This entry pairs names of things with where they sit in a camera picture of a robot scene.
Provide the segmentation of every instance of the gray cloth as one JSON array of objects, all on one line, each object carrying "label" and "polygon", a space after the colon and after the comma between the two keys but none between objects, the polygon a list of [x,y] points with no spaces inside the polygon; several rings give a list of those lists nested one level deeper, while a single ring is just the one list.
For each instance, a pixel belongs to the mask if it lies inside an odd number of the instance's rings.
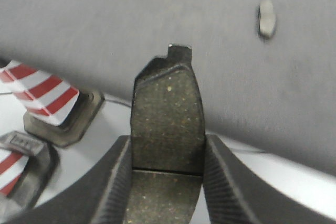
[{"label": "gray cloth", "polygon": [[170,42],[193,46],[207,128],[336,175],[336,0],[0,0],[0,55],[131,99]]}]

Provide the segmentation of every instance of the white surface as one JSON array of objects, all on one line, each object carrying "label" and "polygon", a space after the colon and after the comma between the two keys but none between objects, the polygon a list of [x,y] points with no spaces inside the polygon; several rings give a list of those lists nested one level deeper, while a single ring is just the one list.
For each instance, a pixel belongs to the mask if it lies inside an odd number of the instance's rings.
[{"label": "white surface", "polygon": [[[0,135],[23,131],[24,107],[12,95],[0,95]],[[107,101],[78,144],[60,150],[60,165],[38,204],[60,193],[84,175],[120,135],[129,135],[130,108]],[[336,178],[276,155],[258,151],[240,142],[219,136],[253,172],[290,198],[336,220]],[[201,191],[191,224],[209,223]]]}]

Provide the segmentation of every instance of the dark base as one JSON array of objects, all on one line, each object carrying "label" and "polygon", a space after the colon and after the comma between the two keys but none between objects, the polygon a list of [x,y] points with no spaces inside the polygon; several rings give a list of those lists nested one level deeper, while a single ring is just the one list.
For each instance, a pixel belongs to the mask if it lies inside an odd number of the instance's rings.
[{"label": "dark base", "polygon": [[62,125],[52,126],[26,112],[23,116],[25,130],[58,147],[67,147],[81,140],[103,101],[100,92],[81,90],[78,101]]}]

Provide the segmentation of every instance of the red and white striped object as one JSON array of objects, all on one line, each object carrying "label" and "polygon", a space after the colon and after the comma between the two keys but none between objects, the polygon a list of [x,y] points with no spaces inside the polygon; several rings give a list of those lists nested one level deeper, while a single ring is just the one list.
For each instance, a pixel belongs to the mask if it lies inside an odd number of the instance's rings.
[{"label": "red and white striped object", "polygon": [[0,149],[0,193],[7,196],[24,171],[29,157]]},{"label": "red and white striped object", "polygon": [[0,68],[0,80],[32,116],[53,126],[64,122],[79,96],[58,77],[13,60]]}]

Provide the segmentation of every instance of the small debris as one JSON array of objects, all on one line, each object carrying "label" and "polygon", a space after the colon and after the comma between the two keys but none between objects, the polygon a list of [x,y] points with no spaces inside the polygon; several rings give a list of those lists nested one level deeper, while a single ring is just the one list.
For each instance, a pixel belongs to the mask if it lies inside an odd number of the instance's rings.
[{"label": "small debris", "polygon": [[276,15],[271,0],[264,0],[260,3],[260,35],[270,39],[275,31]]}]

